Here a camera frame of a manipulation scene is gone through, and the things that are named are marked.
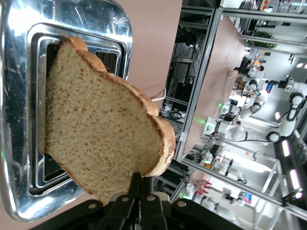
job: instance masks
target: toast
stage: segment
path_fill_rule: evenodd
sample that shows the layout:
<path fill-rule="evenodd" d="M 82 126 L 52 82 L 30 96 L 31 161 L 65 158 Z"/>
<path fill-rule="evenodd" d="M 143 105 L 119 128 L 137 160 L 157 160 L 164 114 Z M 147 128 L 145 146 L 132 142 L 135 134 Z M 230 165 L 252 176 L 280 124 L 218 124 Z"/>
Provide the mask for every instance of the toast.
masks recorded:
<path fill-rule="evenodd" d="M 45 151 L 104 205 L 133 173 L 162 174 L 176 144 L 155 103 L 108 73 L 78 37 L 63 40 L 50 70 L 45 131 Z"/>

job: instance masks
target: chrome toaster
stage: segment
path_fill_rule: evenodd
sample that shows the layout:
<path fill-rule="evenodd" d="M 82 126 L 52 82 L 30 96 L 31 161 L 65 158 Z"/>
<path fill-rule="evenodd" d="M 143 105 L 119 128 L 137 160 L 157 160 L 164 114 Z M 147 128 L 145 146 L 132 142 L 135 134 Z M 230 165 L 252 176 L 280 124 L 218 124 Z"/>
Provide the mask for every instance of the chrome toaster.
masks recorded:
<path fill-rule="evenodd" d="M 131 24 L 110 0 L 3 0 L 0 7 L 0 194 L 12 218 L 32 221 L 83 193 L 43 153 L 46 78 L 61 40 L 81 37 L 127 80 Z"/>

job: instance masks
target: toaster slot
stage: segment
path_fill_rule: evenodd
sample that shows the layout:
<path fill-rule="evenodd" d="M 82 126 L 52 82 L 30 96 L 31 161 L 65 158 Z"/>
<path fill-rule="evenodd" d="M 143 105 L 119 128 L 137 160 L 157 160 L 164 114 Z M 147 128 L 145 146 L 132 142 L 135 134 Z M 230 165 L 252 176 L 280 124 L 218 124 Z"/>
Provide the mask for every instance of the toaster slot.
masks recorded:
<path fill-rule="evenodd" d="M 65 173 L 64 170 L 62 170 L 49 154 L 45 153 L 44 180 L 50 181 L 63 173 Z"/>
<path fill-rule="evenodd" d="M 114 73 L 116 71 L 116 63 L 117 63 L 117 55 L 106 53 L 102 51 L 97 51 L 96 56 L 99 57 L 100 60 L 102 60 L 103 64 L 105 65 L 107 71 L 109 73 Z"/>
<path fill-rule="evenodd" d="M 49 76 L 52 63 L 57 56 L 58 50 L 59 50 L 59 44 L 50 43 L 49 45 L 47 45 L 46 78 L 48 78 Z"/>

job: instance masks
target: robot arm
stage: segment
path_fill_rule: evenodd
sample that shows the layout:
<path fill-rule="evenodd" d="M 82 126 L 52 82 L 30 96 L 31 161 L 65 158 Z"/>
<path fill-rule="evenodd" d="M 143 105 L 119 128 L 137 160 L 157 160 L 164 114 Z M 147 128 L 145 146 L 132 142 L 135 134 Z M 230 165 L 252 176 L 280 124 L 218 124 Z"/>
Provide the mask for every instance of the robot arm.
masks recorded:
<path fill-rule="evenodd" d="M 243 107 L 243 109 L 240 112 L 241 118 L 246 119 L 252 114 L 258 112 L 265 104 L 265 102 L 268 100 L 268 93 L 265 90 L 255 90 L 254 91 L 257 95 L 255 102 L 253 105 L 249 107 Z"/>
<path fill-rule="evenodd" d="M 287 137 L 293 132 L 296 124 L 296 117 L 306 100 L 307 84 L 289 80 L 285 91 L 292 91 L 289 97 L 289 102 L 291 103 L 290 110 L 282 117 L 278 128 L 269 129 L 267 139 L 271 141 L 278 141 L 280 137 Z"/>
<path fill-rule="evenodd" d="M 230 137 L 227 137 L 233 141 L 259 141 L 263 145 L 268 144 L 265 134 L 256 131 L 245 131 L 242 126 L 236 126 L 228 131 Z"/>

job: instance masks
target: bread crust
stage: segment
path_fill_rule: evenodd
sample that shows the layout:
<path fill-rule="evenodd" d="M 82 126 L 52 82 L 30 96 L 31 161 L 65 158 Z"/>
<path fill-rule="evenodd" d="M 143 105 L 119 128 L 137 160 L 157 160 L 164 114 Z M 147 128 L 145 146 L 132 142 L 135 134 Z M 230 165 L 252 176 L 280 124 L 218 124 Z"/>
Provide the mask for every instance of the bread crust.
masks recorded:
<path fill-rule="evenodd" d="M 138 88 L 130 85 L 122 78 L 108 73 L 101 60 L 95 54 L 88 52 L 87 46 L 81 38 L 69 36 L 64 39 L 63 43 L 65 42 L 69 42 L 72 45 L 72 47 L 93 71 L 98 73 L 102 78 L 108 79 L 109 81 L 115 82 L 127 88 L 128 92 L 140 103 L 142 109 L 146 112 L 147 117 L 150 119 L 152 125 L 156 128 L 159 136 L 163 140 L 163 147 L 161 152 L 159 152 L 159 159 L 153 164 L 152 168 L 142 176 L 149 177 L 161 175 L 169 166 L 175 151 L 176 139 L 172 126 L 163 118 L 158 116 L 159 110 L 156 104 L 152 102 L 152 100 L 146 94 L 144 94 Z M 64 170 L 68 170 L 65 165 L 61 166 Z M 83 189 L 90 194 L 93 193 L 92 191 L 88 190 L 88 188 L 83 187 Z"/>

